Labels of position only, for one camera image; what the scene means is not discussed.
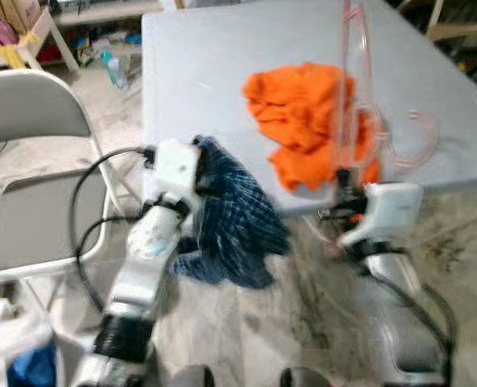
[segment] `gray table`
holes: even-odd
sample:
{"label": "gray table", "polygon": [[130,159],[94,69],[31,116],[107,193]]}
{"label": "gray table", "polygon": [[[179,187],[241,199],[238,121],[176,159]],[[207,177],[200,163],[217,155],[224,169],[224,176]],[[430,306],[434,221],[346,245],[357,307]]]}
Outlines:
{"label": "gray table", "polygon": [[[375,101],[396,149],[413,156],[423,136],[412,109],[431,113],[440,143],[431,159],[406,174],[390,164],[384,180],[425,187],[477,182],[477,88],[431,43],[381,0],[365,1]],[[281,211],[322,203],[325,190],[285,191],[267,156],[278,144],[258,132],[241,93],[251,73],[304,61],[340,65],[339,0],[259,0],[179,10],[143,18],[145,142],[213,135],[242,161]],[[145,177],[146,192],[154,183]]]}

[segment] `plastic bottle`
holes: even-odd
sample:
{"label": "plastic bottle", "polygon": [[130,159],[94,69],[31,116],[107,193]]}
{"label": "plastic bottle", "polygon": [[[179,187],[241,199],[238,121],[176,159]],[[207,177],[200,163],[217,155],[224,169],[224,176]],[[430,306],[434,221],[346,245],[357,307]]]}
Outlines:
{"label": "plastic bottle", "polygon": [[122,69],[120,60],[114,57],[111,52],[103,50],[101,52],[101,59],[104,63],[104,67],[108,71],[110,75],[110,79],[114,85],[116,85],[119,89],[129,89],[129,82],[127,80],[126,74]]}

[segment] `blue plaid cloth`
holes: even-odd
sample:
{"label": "blue plaid cloth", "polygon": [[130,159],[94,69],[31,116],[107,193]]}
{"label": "blue plaid cloth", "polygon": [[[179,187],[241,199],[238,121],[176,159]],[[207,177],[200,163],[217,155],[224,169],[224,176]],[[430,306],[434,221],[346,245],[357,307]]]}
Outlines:
{"label": "blue plaid cloth", "polygon": [[210,284],[229,279],[264,288],[273,282],[265,256],[288,252],[288,230],[255,178],[214,138],[206,137],[198,146],[207,160],[201,183],[222,198],[203,197],[197,241],[183,240],[172,271]]}

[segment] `tiled floor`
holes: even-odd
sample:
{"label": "tiled floor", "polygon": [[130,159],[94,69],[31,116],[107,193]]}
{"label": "tiled floor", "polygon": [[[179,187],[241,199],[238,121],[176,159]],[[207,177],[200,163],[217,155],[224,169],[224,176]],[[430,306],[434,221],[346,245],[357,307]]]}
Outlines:
{"label": "tiled floor", "polygon": [[[98,64],[82,69],[79,77],[52,71],[86,104],[103,151],[140,142],[140,78],[121,91]],[[65,147],[50,139],[19,141],[0,156],[0,188],[17,177],[86,165],[87,154],[88,148],[76,142]],[[138,172],[130,175],[137,187]],[[290,227],[292,254],[268,258],[277,279],[269,289],[170,279],[168,313],[154,337],[164,381],[187,364],[204,363],[221,386],[275,386],[289,365],[316,369],[335,377],[337,385],[376,385],[364,317],[353,302],[351,270],[299,219]],[[108,290],[122,262],[124,237],[116,227],[109,252],[90,269],[101,291]],[[455,385],[477,386],[477,188],[428,193],[409,245],[422,279],[441,290],[461,323]],[[46,281],[39,287],[46,288]],[[74,274],[52,310],[64,333],[90,331],[98,321]]]}

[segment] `orange cloth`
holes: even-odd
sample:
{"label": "orange cloth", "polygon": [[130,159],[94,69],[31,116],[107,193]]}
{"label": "orange cloth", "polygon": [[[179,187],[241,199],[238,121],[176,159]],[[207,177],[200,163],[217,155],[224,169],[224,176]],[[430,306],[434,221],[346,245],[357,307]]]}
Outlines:
{"label": "orange cloth", "polygon": [[[342,70],[323,64],[304,63],[252,74],[243,87],[247,108],[259,122],[260,131],[282,147],[272,153],[283,187],[294,190],[299,184],[316,189],[334,178],[330,157],[334,154],[336,106]],[[346,81],[346,108],[355,89],[355,80]],[[361,114],[357,143],[358,158],[371,142],[368,119]],[[380,179],[380,163],[363,171],[364,181]]]}

